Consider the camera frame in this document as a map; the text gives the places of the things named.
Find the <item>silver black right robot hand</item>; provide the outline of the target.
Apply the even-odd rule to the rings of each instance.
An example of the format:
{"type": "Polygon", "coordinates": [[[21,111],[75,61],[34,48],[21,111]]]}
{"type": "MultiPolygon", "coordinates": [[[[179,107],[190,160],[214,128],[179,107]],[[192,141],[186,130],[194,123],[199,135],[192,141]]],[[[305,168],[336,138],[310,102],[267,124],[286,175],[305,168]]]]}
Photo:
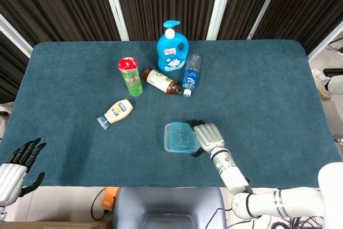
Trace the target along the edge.
{"type": "Polygon", "coordinates": [[[211,153],[216,147],[224,148],[225,141],[214,123],[206,123],[203,120],[186,120],[186,123],[194,131],[200,143],[199,149],[192,153],[193,157],[199,157],[203,153],[211,153]]]}

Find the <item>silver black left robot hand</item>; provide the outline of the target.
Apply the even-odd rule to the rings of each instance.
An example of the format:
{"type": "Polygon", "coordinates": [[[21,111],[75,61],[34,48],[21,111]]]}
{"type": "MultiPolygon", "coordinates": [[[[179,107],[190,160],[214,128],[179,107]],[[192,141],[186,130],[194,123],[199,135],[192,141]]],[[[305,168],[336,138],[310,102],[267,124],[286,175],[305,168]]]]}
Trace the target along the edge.
{"type": "Polygon", "coordinates": [[[41,185],[45,172],[41,172],[37,179],[29,186],[24,185],[27,174],[30,172],[38,154],[47,145],[41,138],[29,141],[19,147],[1,164],[1,207],[13,204],[41,185]]]}

